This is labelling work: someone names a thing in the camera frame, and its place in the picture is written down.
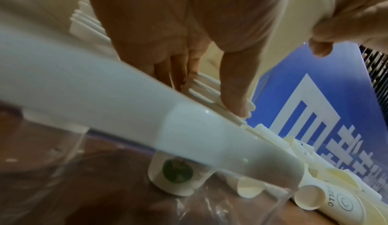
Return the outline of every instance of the table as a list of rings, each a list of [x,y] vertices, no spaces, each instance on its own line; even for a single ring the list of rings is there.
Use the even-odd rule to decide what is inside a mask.
[[[81,141],[83,147],[76,148],[63,171],[57,165],[65,159],[61,154],[67,151],[63,145],[77,141]],[[215,176],[190,197],[166,194],[151,184],[146,175],[152,150],[113,137],[102,137],[99,133],[80,137],[32,124],[23,121],[17,112],[1,106],[0,142],[0,183],[7,184],[10,177],[16,177],[19,182],[31,181],[31,176],[32,180],[42,180],[42,173],[51,173],[49,178],[45,176],[38,189],[23,185],[23,190],[16,190],[20,183],[8,189],[5,185],[3,191],[8,200],[0,191],[0,221],[7,205],[20,207],[27,203],[27,197],[38,200],[24,208],[28,212],[16,219],[18,225],[186,225],[225,224],[222,221],[226,220],[229,224],[236,224],[236,221],[243,225],[257,224],[276,202],[266,193],[251,200],[240,198]],[[42,156],[53,156],[53,151],[54,157],[47,162]],[[21,195],[24,203],[15,202]],[[330,225],[335,222],[288,201],[271,224]]]

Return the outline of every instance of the green logo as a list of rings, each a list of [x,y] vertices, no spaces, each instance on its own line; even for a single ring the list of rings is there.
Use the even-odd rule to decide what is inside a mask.
[[[185,160],[170,159],[163,164],[164,177],[172,183],[183,183],[193,177],[193,169]]]

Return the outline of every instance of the hand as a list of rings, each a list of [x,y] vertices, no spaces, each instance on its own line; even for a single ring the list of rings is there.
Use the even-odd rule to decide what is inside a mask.
[[[178,90],[214,41],[225,52],[221,99],[234,114],[248,115],[248,88],[279,0],[90,1],[121,60]]]
[[[388,53],[388,0],[335,0],[331,19],[315,26],[310,48],[327,56],[333,43],[351,41]]]

